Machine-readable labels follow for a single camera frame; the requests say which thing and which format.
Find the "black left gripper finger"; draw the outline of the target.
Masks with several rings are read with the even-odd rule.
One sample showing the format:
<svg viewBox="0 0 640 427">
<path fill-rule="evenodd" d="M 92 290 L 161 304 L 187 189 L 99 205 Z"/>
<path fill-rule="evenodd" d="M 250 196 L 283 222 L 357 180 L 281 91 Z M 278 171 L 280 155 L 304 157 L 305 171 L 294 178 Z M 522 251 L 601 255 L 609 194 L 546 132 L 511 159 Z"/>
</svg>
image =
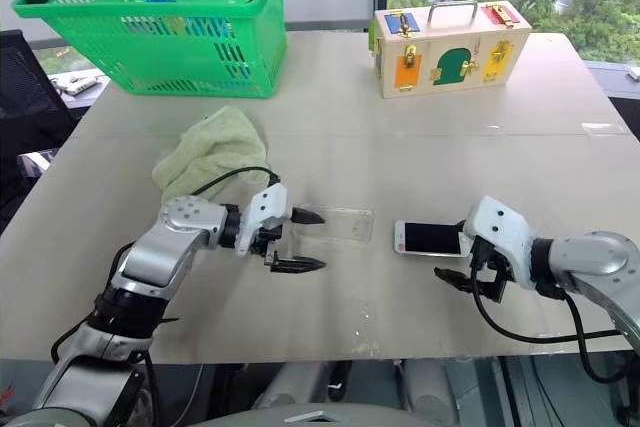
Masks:
<svg viewBox="0 0 640 427">
<path fill-rule="evenodd" d="M 300 225 L 320 225 L 325 223 L 325 219 L 317 212 L 302 207 L 293 207 L 291 222 Z"/>
<path fill-rule="evenodd" d="M 326 263 L 311 257 L 295 256 L 293 258 L 274 258 L 270 265 L 272 273 L 302 274 L 320 270 Z"/>
</svg>

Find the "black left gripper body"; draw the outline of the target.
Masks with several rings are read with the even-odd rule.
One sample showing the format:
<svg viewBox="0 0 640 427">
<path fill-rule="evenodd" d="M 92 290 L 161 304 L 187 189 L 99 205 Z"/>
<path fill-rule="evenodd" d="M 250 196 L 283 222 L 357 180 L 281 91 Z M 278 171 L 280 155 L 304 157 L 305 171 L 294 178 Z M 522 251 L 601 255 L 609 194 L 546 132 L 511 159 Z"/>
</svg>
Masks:
<svg viewBox="0 0 640 427">
<path fill-rule="evenodd" d="M 259 227 L 251 243 L 251 253 L 261 256 L 265 265 L 291 265 L 293 259 L 282 257 L 276 246 L 282 235 L 282 223 Z"/>
</svg>

